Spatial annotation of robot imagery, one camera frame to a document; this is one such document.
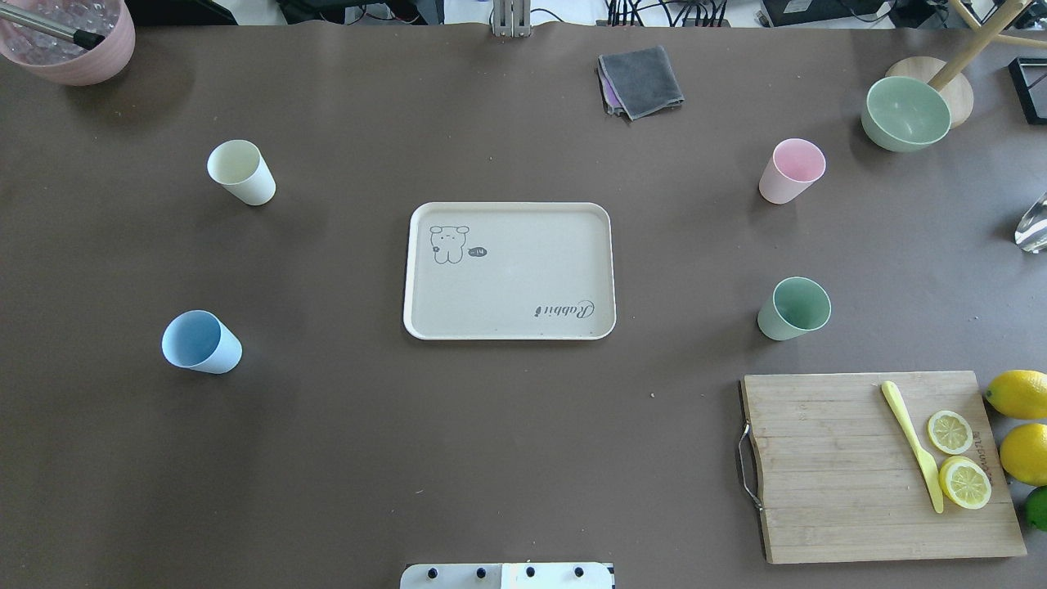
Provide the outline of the green lime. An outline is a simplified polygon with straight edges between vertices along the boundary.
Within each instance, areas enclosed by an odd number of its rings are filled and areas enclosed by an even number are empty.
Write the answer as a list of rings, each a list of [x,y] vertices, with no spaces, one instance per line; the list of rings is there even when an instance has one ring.
[[[1047,533],[1047,488],[1033,488],[1026,496],[1023,508],[1027,525],[1040,533]]]

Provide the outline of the green bowl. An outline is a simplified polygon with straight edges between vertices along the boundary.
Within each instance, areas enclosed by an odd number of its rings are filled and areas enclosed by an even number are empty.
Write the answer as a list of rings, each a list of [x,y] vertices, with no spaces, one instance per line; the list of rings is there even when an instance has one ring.
[[[861,127],[875,145],[906,153],[939,142],[952,124],[945,98],[927,83],[886,77],[866,93]]]

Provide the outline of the wooden cup stand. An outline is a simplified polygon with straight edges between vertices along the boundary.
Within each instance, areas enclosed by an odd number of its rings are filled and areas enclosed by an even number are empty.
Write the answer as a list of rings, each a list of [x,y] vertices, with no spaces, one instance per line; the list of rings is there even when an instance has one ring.
[[[887,70],[886,75],[887,77],[919,80],[934,88],[949,106],[950,115],[952,115],[950,126],[954,129],[964,123],[973,110],[972,86],[962,74],[962,70],[975,56],[978,56],[992,42],[1039,49],[1044,49],[1046,42],[1003,33],[1003,30],[1013,23],[1013,19],[1018,18],[1022,12],[1027,10],[1031,1],[1005,1],[1002,7],[999,7],[984,24],[972,16],[961,1],[950,1],[949,5],[964,19],[973,31],[973,36],[964,48],[946,62],[936,59],[936,56],[906,56],[900,62],[895,63],[890,70]]]

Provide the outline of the cream plastic cup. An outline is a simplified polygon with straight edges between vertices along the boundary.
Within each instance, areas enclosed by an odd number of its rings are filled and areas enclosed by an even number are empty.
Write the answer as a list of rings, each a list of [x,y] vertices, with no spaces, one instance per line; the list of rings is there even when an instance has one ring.
[[[214,182],[247,205],[265,205],[276,194],[272,172],[259,148],[246,139],[229,139],[214,148],[207,172]]]

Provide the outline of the whole yellow lemon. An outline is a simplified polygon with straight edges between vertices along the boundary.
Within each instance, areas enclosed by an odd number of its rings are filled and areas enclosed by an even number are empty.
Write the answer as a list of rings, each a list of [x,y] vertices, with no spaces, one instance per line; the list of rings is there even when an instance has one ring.
[[[1013,420],[1046,418],[1046,373],[1009,370],[996,376],[985,399],[1002,415]]]
[[[1000,444],[1000,462],[1013,480],[1046,485],[1046,425],[1016,426]]]

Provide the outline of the green plastic cup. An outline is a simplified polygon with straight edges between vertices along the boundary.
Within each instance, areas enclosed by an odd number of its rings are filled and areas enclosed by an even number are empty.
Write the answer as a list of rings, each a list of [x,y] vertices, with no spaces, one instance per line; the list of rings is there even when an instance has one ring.
[[[822,329],[833,305],[820,284],[792,277],[775,285],[757,316],[760,331],[773,340],[788,340]]]

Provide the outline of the metal scoop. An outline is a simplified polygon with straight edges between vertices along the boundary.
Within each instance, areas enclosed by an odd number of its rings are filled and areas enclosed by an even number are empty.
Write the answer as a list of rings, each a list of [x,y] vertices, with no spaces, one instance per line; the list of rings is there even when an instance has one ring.
[[[1047,194],[1044,192],[1018,220],[1013,242],[1025,253],[1039,254],[1046,250],[1046,202]]]

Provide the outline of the cream rabbit tray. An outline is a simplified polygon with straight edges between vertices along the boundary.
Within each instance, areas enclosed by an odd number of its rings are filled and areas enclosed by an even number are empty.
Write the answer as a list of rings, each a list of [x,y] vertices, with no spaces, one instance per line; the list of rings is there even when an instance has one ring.
[[[429,202],[409,221],[403,324],[423,340],[596,340],[617,321],[609,213]]]

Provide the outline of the wooden cutting board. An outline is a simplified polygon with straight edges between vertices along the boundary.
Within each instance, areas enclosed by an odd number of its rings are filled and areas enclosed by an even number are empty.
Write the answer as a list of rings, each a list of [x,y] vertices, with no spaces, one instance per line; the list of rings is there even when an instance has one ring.
[[[893,381],[925,448],[928,418],[957,411],[966,456],[992,481],[981,509],[931,499],[879,385]],[[748,373],[740,381],[754,451],[752,495],[770,563],[1013,558],[1026,545],[975,373]]]

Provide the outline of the pink bowl with ice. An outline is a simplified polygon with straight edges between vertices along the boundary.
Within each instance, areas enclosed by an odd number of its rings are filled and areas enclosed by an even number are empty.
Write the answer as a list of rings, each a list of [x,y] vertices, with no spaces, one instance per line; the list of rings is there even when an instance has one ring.
[[[2,55],[38,78],[69,86],[92,85],[115,77],[133,55],[134,23],[124,1],[12,1],[12,5],[105,38],[101,45],[86,50],[3,20]]]

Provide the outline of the aluminium frame post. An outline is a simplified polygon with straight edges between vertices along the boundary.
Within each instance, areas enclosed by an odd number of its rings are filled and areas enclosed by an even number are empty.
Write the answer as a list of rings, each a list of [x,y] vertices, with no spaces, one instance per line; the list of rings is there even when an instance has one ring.
[[[532,33],[530,0],[492,1],[492,33],[498,38],[524,38]]]

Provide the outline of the metal muddler in bowl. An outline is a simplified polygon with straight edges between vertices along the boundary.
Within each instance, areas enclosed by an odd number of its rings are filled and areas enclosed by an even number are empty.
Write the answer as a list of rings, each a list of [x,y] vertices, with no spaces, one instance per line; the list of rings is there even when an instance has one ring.
[[[92,50],[106,40],[106,36],[102,36],[102,33],[76,29],[75,27],[45,18],[45,16],[41,16],[37,12],[25,10],[25,8],[17,7],[8,2],[1,2],[1,19],[22,25],[26,29],[36,30],[39,33],[59,38],[66,43],[74,44],[85,50]]]

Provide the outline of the blue plastic cup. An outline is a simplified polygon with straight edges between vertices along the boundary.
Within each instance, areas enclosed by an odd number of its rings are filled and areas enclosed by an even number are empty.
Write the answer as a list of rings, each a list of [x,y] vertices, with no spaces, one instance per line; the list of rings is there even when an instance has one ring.
[[[205,373],[226,373],[239,364],[242,344],[211,312],[190,310],[165,329],[161,350],[169,364]]]

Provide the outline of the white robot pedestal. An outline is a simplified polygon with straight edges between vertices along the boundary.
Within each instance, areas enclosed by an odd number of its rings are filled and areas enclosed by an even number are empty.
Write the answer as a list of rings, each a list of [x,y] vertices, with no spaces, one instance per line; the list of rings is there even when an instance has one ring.
[[[524,562],[415,564],[400,588],[614,588],[612,564]]]

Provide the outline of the lemon slice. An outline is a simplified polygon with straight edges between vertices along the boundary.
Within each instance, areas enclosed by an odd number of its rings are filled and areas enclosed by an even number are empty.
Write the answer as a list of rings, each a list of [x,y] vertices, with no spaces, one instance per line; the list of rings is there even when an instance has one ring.
[[[928,440],[946,455],[964,454],[973,445],[973,428],[957,411],[935,411],[927,421]]]
[[[957,506],[965,509],[981,509],[992,499],[992,479],[973,460],[953,456],[940,466],[939,485],[943,495]]]

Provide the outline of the pink plastic cup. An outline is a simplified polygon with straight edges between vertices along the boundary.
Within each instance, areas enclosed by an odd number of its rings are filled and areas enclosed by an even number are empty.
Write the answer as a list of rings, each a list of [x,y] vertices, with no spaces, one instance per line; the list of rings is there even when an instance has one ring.
[[[826,171],[826,157],[817,145],[803,138],[779,142],[771,153],[758,190],[771,204],[788,204]]]

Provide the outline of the yellow plastic knife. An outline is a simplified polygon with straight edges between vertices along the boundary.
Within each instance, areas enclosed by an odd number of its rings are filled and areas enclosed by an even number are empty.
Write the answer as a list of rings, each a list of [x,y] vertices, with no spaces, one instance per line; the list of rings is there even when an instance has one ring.
[[[911,415],[906,407],[905,400],[901,395],[900,388],[892,380],[884,380],[879,384],[879,392],[883,393],[887,402],[887,406],[890,407],[893,416],[895,417],[897,424],[900,425],[903,435],[906,443],[908,443],[911,451],[913,452],[914,458],[919,466],[921,476],[923,476],[926,489],[928,491],[928,499],[932,503],[932,509],[936,514],[942,514],[945,511],[945,493],[943,493],[940,488],[938,474],[938,465],[934,457],[932,457],[931,452],[927,451],[923,444],[919,440],[919,436],[916,433]]]

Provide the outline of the grey folded cloth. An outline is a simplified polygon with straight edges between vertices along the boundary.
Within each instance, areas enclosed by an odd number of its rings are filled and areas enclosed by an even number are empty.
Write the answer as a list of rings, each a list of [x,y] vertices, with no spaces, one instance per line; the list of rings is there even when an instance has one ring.
[[[607,113],[631,120],[676,107],[685,97],[662,45],[597,59],[597,74]]]

